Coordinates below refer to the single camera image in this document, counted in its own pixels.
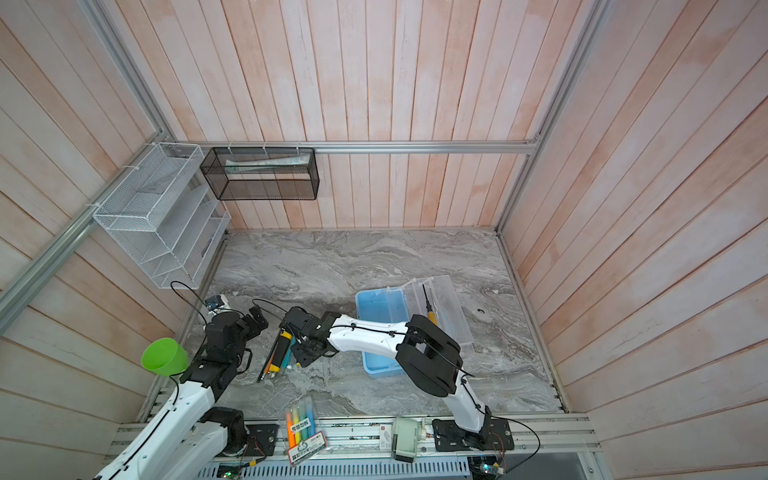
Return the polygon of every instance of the black mesh basket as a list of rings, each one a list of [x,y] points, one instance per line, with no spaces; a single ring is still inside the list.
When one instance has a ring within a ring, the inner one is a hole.
[[[200,169],[219,200],[315,200],[312,148],[214,147]]]

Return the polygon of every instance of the green cup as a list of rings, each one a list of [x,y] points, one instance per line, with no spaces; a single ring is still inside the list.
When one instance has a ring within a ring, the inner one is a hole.
[[[155,340],[141,354],[141,366],[160,376],[182,373],[189,365],[187,352],[174,339]]]

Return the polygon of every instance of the gray marble surface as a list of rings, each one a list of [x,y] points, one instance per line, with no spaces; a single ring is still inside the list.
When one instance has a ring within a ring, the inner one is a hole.
[[[560,402],[490,231],[234,233],[209,294],[225,293],[242,311],[261,297],[317,316],[326,310],[354,316],[360,290],[438,275],[451,276],[474,336],[475,355],[464,368],[476,375],[472,386],[480,398],[499,413],[558,410]],[[309,394],[322,416],[450,413],[441,399],[416,388],[406,375],[370,378],[359,352],[341,352],[256,383],[278,324],[265,315],[270,328],[249,342],[249,372],[232,381],[219,405],[243,410],[247,419],[275,418]],[[195,325],[184,343],[190,354],[202,339],[202,326]]]

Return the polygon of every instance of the black mounting plate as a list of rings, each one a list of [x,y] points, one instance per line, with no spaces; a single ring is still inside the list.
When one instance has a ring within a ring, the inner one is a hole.
[[[248,440],[246,444],[246,457],[260,457],[261,452],[256,448],[256,442],[264,450],[264,455],[270,456],[275,453],[275,441],[277,440],[277,429],[279,426],[275,423],[258,423],[245,425],[248,430]]]
[[[509,430],[507,420],[491,418],[488,422],[488,438],[485,441],[485,450],[514,450],[515,441]],[[438,452],[459,452],[469,450],[468,437],[477,435],[467,432],[456,425],[453,420],[432,420],[432,428],[435,431],[435,450]]]

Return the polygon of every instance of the white wire mesh shelf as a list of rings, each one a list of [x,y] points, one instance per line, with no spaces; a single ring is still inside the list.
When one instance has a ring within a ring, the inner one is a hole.
[[[197,145],[156,145],[94,215],[160,288],[198,288],[229,224],[207,185],[188,187],[202,158]]]
[[[157,144],[96,210],[105,230],[154,232],[200,163],[199,145]]]

